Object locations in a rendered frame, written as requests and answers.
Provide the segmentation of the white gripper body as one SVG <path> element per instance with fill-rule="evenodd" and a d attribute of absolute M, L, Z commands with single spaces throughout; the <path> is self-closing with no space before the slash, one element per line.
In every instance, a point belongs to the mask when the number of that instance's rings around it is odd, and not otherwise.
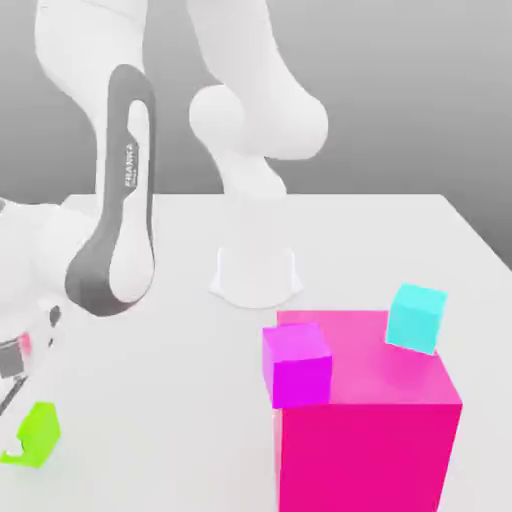
<path fill-rule="evenodd" d="M 0 442 L 10 441 L 31 408 L 30 377 L 15 377 L 0 391 Z"/>

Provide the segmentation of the small magenta cube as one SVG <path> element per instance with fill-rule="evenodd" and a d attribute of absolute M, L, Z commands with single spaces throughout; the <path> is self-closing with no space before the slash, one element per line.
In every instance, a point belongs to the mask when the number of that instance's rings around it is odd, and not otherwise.
<path fill-rule="evenodd" d="M 262 330 L 262 370 L 273 409 L 327 404 L 333 357 L 316 323 Z"/>

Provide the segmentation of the small green cube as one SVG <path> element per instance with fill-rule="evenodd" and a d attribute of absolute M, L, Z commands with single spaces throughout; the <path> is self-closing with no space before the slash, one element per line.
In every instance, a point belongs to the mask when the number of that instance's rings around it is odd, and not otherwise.
<path fill-rule="evenodd" d="M 0 454 L 0 464 L 40 468 L 52 453 L 60 439 L 61 429 L 54 403 L 36 402 L 21 422 L 16 438 L 21 453 L 7 451 Z"/>

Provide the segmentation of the large pink box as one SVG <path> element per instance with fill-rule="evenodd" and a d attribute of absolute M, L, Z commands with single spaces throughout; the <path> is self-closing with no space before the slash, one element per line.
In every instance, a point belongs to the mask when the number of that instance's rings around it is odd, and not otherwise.
<path fill-rule="evenodd" d="M 274 414 L 278 512 L 437 512 L 462 400 L 436 353 L 386 343 L 388 313 L 280 311 L 333 356 L 325 405 Z"/>

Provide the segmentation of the small cyan cube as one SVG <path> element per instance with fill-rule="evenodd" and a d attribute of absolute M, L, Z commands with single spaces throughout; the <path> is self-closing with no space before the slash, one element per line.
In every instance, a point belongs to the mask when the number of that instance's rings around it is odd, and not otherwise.
<path fill-rule="evenodd" d="M 404 283 L 389 311 L 385 341 L 393 346 L 433 355 L 448 294 Z"/>

